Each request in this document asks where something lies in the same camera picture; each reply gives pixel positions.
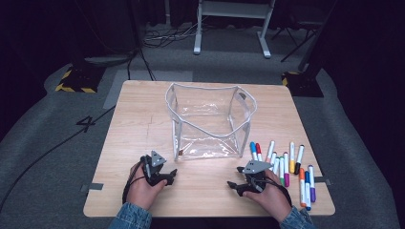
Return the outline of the black yellow striped stand base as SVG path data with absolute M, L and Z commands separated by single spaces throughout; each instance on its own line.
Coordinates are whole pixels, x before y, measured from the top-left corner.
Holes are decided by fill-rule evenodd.
M 95 94 L 104 73 L 105 68 L 101 67 L 79 69 L 70 66 L 62 75 L 55 90 L 57 92 Z
M 302 97 L 323 97 L 321 88 L 313 77 L 305 73 L 284 72 L 281 75 L 282 83 L 286 86 L 292 96 Z

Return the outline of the dark blue cap marker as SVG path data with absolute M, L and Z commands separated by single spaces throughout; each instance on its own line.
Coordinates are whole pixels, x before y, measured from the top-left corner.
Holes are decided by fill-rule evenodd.
M 307 211 L 311 210 L 309 172 L 305 171 L 305 203 Z

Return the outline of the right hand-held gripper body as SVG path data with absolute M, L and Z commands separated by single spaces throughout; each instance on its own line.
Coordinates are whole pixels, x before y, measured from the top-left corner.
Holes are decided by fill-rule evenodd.
M 241 173 L 245 176 L 246 184 L 242 184 L 243 191 L 261 193 L 266 188 L 266 171 L 271 165 L 259 160 L 250 160 Z

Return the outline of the purple cap marker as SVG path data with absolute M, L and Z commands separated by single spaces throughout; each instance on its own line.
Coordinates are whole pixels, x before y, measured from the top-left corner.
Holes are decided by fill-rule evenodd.
M 315 189 L 315 178 L 314 178 L 314 168 L 312 165 L 308 166 L 309 169 L 309 191 L 310 191 L 310 201 L 316 201 L 316 189 Z

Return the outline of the clear plastic bag white trim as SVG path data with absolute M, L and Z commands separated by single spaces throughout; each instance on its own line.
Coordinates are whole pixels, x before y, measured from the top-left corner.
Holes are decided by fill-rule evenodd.
M 241 157 L 257 111 L 256 99 L 240 86 L 173 83 L 165 94 L 176 160 Z

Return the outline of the white metal desk frame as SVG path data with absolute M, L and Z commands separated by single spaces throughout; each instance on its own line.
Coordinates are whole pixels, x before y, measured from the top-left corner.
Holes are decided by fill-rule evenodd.
M 195 34 L 193 53 L 200 54 L 202 51 L 203 17 L 222 16 L 263 19 L 264 24 L 262 29 L 257 32 L 257 37 L 262 48 L 264 58 L 270 58 L 271 52 L 266 42 L 266 31 L 274 10 L 275 1 L 276 0 L 269 0 L 269 2 L 265 4 L 256 4 L 199 0 L 199 5 L 197 8 L 197 30 Z

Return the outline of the magenta cap marker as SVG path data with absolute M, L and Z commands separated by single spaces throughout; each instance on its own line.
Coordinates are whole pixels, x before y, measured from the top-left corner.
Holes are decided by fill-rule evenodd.
M 289 158 L 287 152 L 284 152 L 283 159 L 284 159 L 284 172 L 283 172 L 284 186 L 289 187 Z

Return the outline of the person's right hand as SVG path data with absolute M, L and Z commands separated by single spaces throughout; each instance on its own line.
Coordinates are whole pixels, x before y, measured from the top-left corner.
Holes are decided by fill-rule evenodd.
M 244 192 L 243 196 L 258 203 L 270 216 L 281 223 L 292 207 L 284 193 L 275 185 L 268 183 L 262 193 Z

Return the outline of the orange cap marker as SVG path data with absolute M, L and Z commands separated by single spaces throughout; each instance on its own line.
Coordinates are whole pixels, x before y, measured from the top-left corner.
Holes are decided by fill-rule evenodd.
M 306 202 L 306 187 L 305 187 L 305 171 L 303 168 L 299 169 L 299 187 L 300 187 L 300 206 L 307 207 Z

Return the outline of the black folding stand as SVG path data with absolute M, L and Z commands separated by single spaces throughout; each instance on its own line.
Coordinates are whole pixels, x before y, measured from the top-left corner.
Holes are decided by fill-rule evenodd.
M 282 31 L 286 31 L 295 44 L 295 48 L 291 50 L 285 57 L 282 58 L 282 62 L 285 62 L 291 55 L 293 55 L 296 51 L 298 51 L 302 46 L 304 46 L 312 37 L 317 34 L 317 31 L 321 28 L 321 22 L 313 22 L 313 21 L 292 21 L 289 23 L 288 26 L 280 28 L 272 37 L 271 39 L 275 39 Z M 300 42 L 297 43 L 296 40 L 293 38 L 291 32 L 289 30 L 304 30 L 306 32 L 305 38 Z

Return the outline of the black cap marker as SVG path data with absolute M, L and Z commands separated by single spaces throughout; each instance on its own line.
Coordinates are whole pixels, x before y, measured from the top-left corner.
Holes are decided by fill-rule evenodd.
M 299 170 L 301 168 L 302 157 L 303 157 L 304 151 L 305 151 L 305 146 L 303 144 L 301 144 L 299 146 L 298 156 L 297 156 L 296 161 L 295 161 L 295 167 L 294 167 L 294 174 L 295 175 L 299 174 Z

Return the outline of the person's left hand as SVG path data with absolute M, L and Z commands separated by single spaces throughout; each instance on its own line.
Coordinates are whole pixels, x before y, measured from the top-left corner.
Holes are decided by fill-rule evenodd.
M 166 186 L 167 181 L 164 179 L 155 186 L 151 186 L 144 177 L 142 168 L 142 163 L 131 168 L 129 188 L 125 200 L 144 210 L 149 210 L 156 197 Z

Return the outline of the yellow cap marker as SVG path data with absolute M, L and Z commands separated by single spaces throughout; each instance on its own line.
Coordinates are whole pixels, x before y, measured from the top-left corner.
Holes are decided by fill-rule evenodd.
M 295 171 L 295 144 L 294 142 L 289 143 L 289 172 L 294 174 Z

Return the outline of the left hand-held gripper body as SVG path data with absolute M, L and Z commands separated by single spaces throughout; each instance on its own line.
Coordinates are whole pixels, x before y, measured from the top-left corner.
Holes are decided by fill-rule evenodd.
M 149 155 L 142 156 L 140 161 L 143 163 L 144 176 L 151 186 L 165 180 L 165 176 L 160 173 L 160 170 L 166 159 L 159 153 L 152 151 Z

